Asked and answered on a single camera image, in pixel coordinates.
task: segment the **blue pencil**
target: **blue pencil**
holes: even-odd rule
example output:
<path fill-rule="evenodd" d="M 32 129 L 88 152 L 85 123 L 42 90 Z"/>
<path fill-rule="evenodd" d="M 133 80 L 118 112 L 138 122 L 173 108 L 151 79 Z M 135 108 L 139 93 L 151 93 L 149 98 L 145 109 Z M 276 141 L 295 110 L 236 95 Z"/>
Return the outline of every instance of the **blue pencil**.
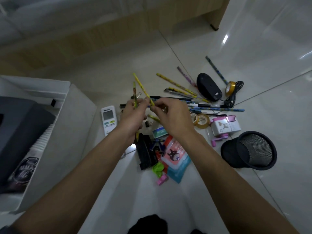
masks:
<path fill-rule="evenodd" d="M 245 109 L 236 109 L 236 108 L 200 108 L 200 107 L 190 107 L 190 109 L 195 109 L 195 110 L 229 111 L 229 112 L 244 112 L 244 111 L 245 111 Z"/>
<path fill-rule="evenodd" d="M 210 63 L 210 65 L 213 67 L 213 69 L 216 71 L 216 73 L 218 74 L 218 76 L 220 76 L 220 78 L 223 80 L 223 82 L 228 85 L 228 81 L 224 78 L 224 76 L 220 73 L 220 71 L 216 68 L 216 66 L 213 64 L 213 62 L 210 60 L 210 58 L 208 56 L 206 56 L 207 61 Z"/>

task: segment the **gold tape roll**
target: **gold tape roll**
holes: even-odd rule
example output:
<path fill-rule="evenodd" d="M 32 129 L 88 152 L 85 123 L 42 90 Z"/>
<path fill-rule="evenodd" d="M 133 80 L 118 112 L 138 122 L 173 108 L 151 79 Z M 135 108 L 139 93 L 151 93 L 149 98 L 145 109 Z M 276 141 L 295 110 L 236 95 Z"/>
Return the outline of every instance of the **gold tape roll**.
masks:
<path fill-rule="evenodd" d="M 192 118 L 193 125 L 196 125 L 197 122 L 198 122 L 197 114 L 196 113 L 191 113 L 191 118 Z"/>
<path fill-rule="evenodd" d="M 230 81 L 227 85 L 227 87 L 225 88 L 225 94 L 226 96 L 231 96 L 235 90 L 235 82 L 234 81 Z"/>
<path fill-rule="evenodd" d="M 206 129 L 210 125 L 210 119 L 209 116 L 206 114 L 198 114 L 198 121 L 197 124 L 195 125 L 199 129 Z"/>

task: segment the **pink package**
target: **pink package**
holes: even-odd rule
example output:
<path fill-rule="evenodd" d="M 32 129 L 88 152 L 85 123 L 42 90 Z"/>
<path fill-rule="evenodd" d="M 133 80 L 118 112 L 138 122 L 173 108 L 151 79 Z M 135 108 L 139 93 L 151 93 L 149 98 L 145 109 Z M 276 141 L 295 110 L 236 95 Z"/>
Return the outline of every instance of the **pink package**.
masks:
<path fill-rule="evenodd" d="M 188 154 L 180 145 L 180 143 L 176 141 L 175 138 L 173 138 L 171 135 L 168 136 L 164 142 L 164 145 L 166 146 L 166 150 L 164 156 L 161 157 L 162 161 L 168 164 L 168 166 L 171 168 L 178 169 L 183 160 L 187 158 Z"/>

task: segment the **pen holder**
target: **pen holder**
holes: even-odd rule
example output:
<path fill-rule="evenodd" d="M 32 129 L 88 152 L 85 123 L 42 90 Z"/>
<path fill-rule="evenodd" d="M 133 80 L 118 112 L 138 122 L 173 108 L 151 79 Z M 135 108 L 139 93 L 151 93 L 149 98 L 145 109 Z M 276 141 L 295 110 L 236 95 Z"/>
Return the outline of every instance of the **pen holder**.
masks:
<path fill-rule="evenodd" d="M 233 168 L 267 170 L 276 163 L 277 152 L 268 137 L 256 131 L 247 131 L 224 142 L 221 156 Z"/>

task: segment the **storage box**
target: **storage box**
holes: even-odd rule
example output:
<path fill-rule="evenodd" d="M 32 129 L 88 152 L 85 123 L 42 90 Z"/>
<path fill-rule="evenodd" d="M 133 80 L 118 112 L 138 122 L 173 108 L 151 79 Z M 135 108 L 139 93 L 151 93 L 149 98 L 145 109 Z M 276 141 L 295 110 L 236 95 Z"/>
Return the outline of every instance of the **storage box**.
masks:
<path fill-rule="evenodd" d="M 19 213 L 34 204 L 78 164 L 96 105 L 74 84 L 51 79 L 1 75 L 0 95 L 43 102 L 42 106 L 56 116 L 50 139 L 25 192 L 0 195 L 0 212 Z M 51 98 L 56 100 L 54 107 L 46 103 Z"/>

